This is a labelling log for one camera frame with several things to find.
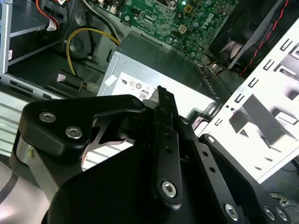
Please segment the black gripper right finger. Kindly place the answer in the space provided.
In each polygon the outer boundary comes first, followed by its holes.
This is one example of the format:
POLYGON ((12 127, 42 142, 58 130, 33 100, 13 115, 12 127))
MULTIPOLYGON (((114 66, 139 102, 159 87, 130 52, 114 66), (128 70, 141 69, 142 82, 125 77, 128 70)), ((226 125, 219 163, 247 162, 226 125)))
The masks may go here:
POLYGON ((280 203, 213 136, 196 137, 187 119, 179 116, 173 94, 167 102, 183 144, 179 149, 190 160, 192 173, 199 175, 191 178, 187 188, 204 200, 199 203, 203 223, 291 223, 280 203))

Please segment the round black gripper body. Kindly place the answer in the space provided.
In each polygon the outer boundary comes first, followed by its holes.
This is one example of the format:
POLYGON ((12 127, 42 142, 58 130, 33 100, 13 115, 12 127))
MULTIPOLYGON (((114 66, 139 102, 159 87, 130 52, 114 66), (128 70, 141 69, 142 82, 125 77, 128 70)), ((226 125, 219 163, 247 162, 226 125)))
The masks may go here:
POLYGON ((48 211, 50 224, 226 224, 224 205, 217 202, 198 156, 188 141, 179 151, 183 198, 179 209, 155 198, 153 153, 132 147, 71 178, 55 195, 48 211))

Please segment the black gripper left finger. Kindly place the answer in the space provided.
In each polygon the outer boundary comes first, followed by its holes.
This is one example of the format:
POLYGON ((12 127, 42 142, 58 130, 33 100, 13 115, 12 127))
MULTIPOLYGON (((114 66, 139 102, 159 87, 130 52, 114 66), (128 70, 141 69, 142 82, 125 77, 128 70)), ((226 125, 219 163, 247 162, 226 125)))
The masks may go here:
POLYGON ((13 152, 50 201, 73 177, 132 147, 153 153, 154 197, 182 203, 178 131, 159 86, 145 105, 132 95, 37 101, 23 109, 13 152))

